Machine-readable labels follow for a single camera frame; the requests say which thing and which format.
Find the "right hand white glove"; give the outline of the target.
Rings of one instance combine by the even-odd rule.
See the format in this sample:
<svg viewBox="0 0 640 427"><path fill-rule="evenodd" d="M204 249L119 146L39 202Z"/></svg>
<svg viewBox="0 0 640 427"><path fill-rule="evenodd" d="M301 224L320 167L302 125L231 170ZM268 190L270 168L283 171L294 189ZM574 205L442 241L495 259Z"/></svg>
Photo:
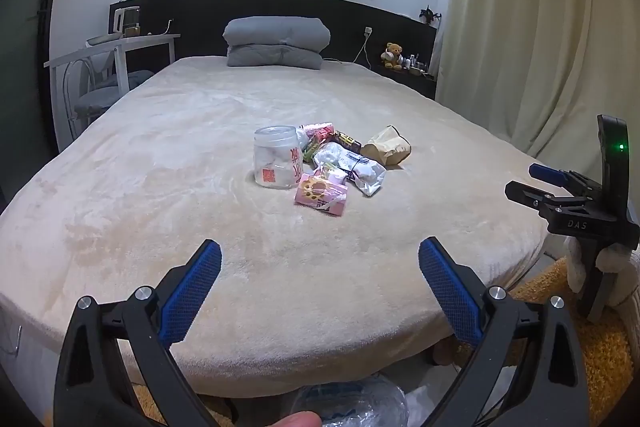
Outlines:
<svg viewBox="0 0 640 427"><path fill-rule="evenodd" d="M585 283L587 270L582 262L582 247L575 237L567 237L564 241L567 249L567 282L570 289L578 294ZM618 307L639 289L639 251L615 243L600 252L597 268L603 273L616 275L611 294L606 299L606 304L611 308Z"/></svg>

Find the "left bare hand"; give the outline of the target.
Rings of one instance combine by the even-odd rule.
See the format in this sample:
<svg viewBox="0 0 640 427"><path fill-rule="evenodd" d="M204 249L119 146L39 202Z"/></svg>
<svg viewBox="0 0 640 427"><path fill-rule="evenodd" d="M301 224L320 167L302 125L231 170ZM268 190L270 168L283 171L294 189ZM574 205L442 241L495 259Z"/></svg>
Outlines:
<svg viewBox="0 0 640 427"><path fill-rule="evenodd" d="M314 412L303 411L281 418L269 427L321 427L321 418Z"/></svg>

